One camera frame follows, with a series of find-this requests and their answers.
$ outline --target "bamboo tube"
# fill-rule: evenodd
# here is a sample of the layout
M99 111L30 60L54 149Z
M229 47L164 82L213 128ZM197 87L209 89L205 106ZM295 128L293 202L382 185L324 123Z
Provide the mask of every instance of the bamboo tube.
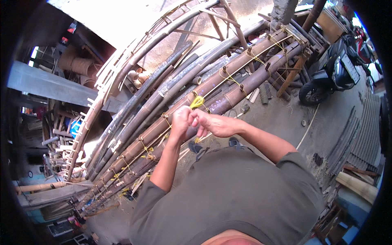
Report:
M338 174L336 181L354 191L373 205L378 193L378 189L374 186L371 186L368 183L365 183L362 180L359 180L344 172L340 172Z
M82 179L84 180L84 178L77 178L77 179L73 179L72 180L73 182L59 181L59 182L38 184L38 185L15 186L15 189L16 189L16 192L18 193L18 195L21 195L22 192L50 190L50 189L52 189L51 185L53 185L55 188L64 187L68 183L75 184L76 182L82 181Z

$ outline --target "motorcycle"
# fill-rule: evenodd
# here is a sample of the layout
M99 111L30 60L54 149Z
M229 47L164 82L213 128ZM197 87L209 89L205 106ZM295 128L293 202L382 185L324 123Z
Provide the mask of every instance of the motorcycle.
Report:
M353 88L360 80L360 75L355 69L356 65L361 65L366 76L370 76L370 70L354 49L355 47L355 38L352 34L343 35L329 47L326 64L299 90L298 97L303 105L317 105L335 91Z

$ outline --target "yellow twine knot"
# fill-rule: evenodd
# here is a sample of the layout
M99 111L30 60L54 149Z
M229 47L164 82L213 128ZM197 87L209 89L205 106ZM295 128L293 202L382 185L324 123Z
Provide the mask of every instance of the yellow twine knot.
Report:
M189 106L192 110L195 108L198 108L204 104L204 98L200 95L196 96L196 98L193 100L191 105Z

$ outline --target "cut bamboo piece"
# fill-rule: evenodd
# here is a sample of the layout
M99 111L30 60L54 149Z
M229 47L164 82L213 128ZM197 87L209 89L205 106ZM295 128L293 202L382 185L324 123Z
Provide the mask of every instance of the cut bamboo piece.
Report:
M349 174L340 172L336 177L336 181L346 186L350 190L354 191L369 203L373 204L376 199L378 189L374 186L369 185Z
M259 92L260 92L260 89L259 89L259 88L256 88L256 89L252 92L252 95L251 95L251 97L250 97L250 99L249 99L249 101L250 101L251 103L254 103L254 102L256 101L256 98L257 98L257 96L259 95Z

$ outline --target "wooden plank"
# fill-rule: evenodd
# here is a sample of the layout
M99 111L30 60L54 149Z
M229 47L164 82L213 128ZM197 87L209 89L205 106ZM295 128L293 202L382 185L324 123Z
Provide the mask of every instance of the wooden plank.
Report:
M86 180L81 182L81 184L91 185L92 183L91 181ZM90 188L90 186L67 185L58 189L51 189L28 195L19 195L18 200L22 207L45 207L54 202L70 198L73 195L87 192Z
M378 189L368 183L363 182L349 174L340 172L336 177L336 181L346 186L350 190L354 191L363 199L367 200L369 203L373 204L376 199Z
M323 28L323 35L330 43L336 42L343 32L347 32L345 26L325 9L321 12L316 22Z
M352 166L350 164L345 164L343 166L343 169L347 169L347 170L350 170L350 171L353 171L353 172L357 172L357 173L360 173L360 174L366 174L366 175L369 175L369 176L377 176L378 175L378 173L361 170L361 169L358 169L358 168L356 168L356 167L354 167L354 166Z
M374 185L374 179L372 179L370 176L365 175L365 174L360 174L357 172L352 171L352 173L356 176L358 176L362 181L365 181L369 185Z

